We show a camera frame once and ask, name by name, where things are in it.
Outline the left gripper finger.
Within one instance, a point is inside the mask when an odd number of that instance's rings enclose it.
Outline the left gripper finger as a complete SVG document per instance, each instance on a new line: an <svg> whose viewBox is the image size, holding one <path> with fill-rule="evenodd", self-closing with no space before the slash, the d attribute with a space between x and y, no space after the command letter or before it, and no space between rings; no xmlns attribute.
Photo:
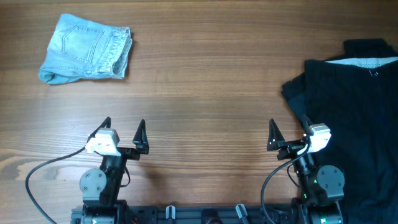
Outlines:
<svg viewBox="0 0 398 224"><path fill-rule="evenodd" d="M108 116L89 136L87 141L89 141L91 138L95 137L95 134L101 129L101 128L110 128L111 127L111 118Z"/></svg>
<svg viewBox="0 0 398 224"><path fill-rule="evenodd" d="M141 120L132 143L141 154L149 153L149 142L146 133L146 122L144 119Z"/></svg>

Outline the folded light blue jeans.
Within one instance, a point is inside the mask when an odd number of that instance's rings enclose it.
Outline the folded light blue jeans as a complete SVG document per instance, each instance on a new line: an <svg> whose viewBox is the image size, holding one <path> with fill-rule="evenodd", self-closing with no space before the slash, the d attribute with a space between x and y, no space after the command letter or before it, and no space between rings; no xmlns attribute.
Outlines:
<svg viewBox="0 0 398 224"><path fill-rule="evenodd" d="M62 14L39 69L39 78L49 85L81 79L122 80L132 45L128 27L107 26Z"/></svg>

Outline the black shorts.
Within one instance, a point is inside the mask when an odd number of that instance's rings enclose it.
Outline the black shorts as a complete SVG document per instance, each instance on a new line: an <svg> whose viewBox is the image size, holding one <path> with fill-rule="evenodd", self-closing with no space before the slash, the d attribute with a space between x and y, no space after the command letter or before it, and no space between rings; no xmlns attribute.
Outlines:
<svg viewBox="0 0 398 224"><path fill-rule="evenodd" d="M307 60L282 87L296 117L331 130L319 162L345 175L348 223L397 222L397 58Z"/></svg>

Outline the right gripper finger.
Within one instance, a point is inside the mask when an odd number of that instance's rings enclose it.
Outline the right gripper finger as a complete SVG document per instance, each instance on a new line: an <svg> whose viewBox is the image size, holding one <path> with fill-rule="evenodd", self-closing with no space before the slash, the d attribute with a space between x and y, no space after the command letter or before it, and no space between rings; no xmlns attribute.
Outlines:
<svg viewBox="0 0 398 224"><path fill-rule="evenodd" d="M302 126L303 130L305 131L305 134L307 136L311 136L313 134L313 131L311 130L311 125L313 123L311 122L310 118L307 115L302 116Z"/></svg>
<svg viewBox="0 0 398 224"><path fill-rule="evenodd" d="M277 151L285 145L285 139L276 125L274 119L269 121L269 137L267 151Z"/></svg>

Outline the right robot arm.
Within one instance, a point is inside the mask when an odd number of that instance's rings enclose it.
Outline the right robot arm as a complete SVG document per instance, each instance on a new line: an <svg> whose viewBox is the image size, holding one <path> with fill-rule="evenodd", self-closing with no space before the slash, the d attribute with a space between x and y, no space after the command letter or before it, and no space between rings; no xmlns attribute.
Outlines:
<svg viewBox="0 0 398 224"><path fill-rule="evenodd" d="M303 124L303 137L286 141L275 121L269 121L267 150L277 151L277 159L286 162L273 170L264 181L261 188L261 210L266 222L274 223L264 202L265 188L278 171L293 167L298 178L296 186L300 189L300 196L291 200L286 222L343 223L339 201L344 198L344 174L339 168L321 165L315 159L315 154L324 149L331 139L331 130L324 123L313 124L306 116L303 117Z"/></svg>

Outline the left white rail clip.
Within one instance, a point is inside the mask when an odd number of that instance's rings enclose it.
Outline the left white rail clip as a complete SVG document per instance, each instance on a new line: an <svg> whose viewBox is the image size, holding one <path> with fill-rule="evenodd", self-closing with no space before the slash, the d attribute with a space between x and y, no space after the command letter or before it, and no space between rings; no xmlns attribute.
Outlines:
<svg viewBox="0 0 398 224"><path fill-rule="evenodd" d="M165 219L174 220L176 218L176 208L173 205L169 205L165 209Z"/></svg>

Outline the white rail clip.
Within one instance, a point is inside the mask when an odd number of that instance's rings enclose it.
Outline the white rail clip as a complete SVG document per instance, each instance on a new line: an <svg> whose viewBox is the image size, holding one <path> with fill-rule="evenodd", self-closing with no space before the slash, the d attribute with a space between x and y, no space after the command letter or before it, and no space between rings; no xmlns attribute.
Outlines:
<svg viewBox="0 0 398 224"><path fill-rule="evenodd" d="M249 224L248 221L248 213L244 204L237 204L235 207L236 213L238 214L238 218L242 221L243 224Z"/></svg>
<svg viewBox="0 0 398 224"><path fill-rule="evenodd" d="M165 209L165 219L174 220L176 218L176 208L173 205L169 205Z"/></svg>

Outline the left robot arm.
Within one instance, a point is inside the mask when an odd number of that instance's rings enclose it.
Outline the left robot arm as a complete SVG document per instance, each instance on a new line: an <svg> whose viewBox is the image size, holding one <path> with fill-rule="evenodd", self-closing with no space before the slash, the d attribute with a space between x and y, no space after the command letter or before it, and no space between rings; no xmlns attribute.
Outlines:
<svg viewBox="0 0 398 224"><path fill-rule="evenodd" d="M83 207L73 212L72 223L137 223L135 214L125 200L118 199L118 194L124 187L123 175L128 173L127 161L138 161L142 154L149 153L146 122L139 123L132 140L134 147L120 147L119 142L109 117L89 135L85 149L99 154L102 162L99 168L86 171L80 179Z"/></svg>

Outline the right white rail clip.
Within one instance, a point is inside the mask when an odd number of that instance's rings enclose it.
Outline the right white rail clip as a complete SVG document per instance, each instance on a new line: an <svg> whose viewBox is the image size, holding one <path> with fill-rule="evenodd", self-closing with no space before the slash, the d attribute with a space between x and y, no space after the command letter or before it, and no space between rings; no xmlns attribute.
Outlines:
<svg viewBox="0 0 398 224"><path fill-rule="evenodd" d="M248 213L244 204L237 204L235 207L236 213L238 214L238 218L242 221L243 224L249 224L248 221Z"/></svg>

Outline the pile of black clothes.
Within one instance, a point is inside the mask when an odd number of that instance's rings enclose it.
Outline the pile of black clothes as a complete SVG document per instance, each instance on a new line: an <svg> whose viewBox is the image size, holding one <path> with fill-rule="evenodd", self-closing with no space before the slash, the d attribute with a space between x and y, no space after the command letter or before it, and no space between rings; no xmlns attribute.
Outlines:
<svg viewBox="0 0 398 224"><path fill-rule="evenodd" d="M397 52L384 39L351 39L343 42L344 54L327 59L396 57Z"/></svg>

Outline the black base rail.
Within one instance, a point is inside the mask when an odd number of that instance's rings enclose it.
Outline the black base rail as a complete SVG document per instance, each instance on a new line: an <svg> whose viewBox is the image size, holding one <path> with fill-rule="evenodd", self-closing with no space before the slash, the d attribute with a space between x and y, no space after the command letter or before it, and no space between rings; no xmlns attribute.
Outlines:
<svg viewBox="0 0 398 224"><path fill-rule="evenodd" d="M130 223L137 224L243 224L234 207L175 207L176 218L165 219L165 209L157 207L131 207L133 219ZM266 214L259 207L246 207L250 224L289 224L296 218L289 218L289 207L277 204L267 206Z"/></svg>

